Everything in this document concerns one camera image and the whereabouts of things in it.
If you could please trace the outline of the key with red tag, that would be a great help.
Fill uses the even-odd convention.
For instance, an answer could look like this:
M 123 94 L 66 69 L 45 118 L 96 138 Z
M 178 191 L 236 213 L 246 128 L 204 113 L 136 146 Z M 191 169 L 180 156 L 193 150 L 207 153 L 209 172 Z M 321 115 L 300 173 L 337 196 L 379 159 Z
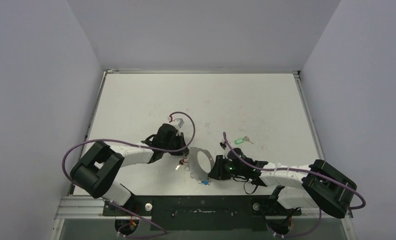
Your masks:
M 179 170 L 181 167 L 183 167 L 183 169 L 185 171 L 189 171 L 190 170 L 190 164 L 188 162 L 187 158 L 182 158 L 179 162 L 178 165 L 175 167 L 175 170 Z

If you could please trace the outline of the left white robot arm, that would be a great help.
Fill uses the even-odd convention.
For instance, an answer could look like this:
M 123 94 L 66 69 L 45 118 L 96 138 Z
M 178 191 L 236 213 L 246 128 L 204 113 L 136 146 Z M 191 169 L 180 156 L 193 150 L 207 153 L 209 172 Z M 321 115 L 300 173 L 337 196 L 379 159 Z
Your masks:
M 135 210 L 135 201 L 130 198 L 132 193 L 115 180 L 119 170 L 130 165 L 154 163 L 165 153 L 188 155 L 181 131 L 183 124 L 181 118 L 162 124 L 156 134 L 141 141 L 140 147 L 97 141 L 71 169 L 69 176 L 93 198 L 110 200 L 122 215 L 130 215 Z

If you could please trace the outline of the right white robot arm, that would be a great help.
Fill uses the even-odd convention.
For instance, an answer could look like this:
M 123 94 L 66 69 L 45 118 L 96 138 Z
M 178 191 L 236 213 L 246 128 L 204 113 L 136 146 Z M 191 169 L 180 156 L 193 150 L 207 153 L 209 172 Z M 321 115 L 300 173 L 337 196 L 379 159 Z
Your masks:
M 241 178 L 255 186 L 280 187 L 268 201 L 270 211 L 276 215 L 304 207 L 319 208 L 342 219 L 357 190 L 350 178 L 322 159 L 307 165 L 282 165 L 253 160 L 240 148 L 217 155 L 208 177 L 220 181 Z

